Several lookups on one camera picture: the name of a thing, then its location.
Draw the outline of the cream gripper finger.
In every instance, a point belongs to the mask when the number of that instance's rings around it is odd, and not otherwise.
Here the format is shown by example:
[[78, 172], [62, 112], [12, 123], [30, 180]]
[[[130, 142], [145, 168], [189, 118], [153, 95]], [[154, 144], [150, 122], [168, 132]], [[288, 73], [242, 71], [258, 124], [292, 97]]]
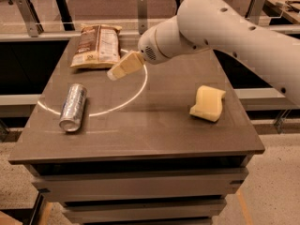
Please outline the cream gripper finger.
[[116, 81], [140, 70], [143, 64], [143, 56], [139, 52], [130, 51], [126, 53], [118, 63], [111, 67], [107, 75], [112, 81]]

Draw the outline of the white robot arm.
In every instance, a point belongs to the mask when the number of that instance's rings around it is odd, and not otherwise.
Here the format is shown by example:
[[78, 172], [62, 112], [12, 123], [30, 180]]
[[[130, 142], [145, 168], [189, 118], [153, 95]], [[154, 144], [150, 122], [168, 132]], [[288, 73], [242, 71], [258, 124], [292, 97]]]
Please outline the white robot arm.
[[300, 40], [247, 21], [223, 0], [184, 0], [177, 14], [142, 34], [136, 52], [128, 52], [108, 71], [115, 81], [175, 56], [206, 48], [245, 64], [290, 102], [300, 105]]

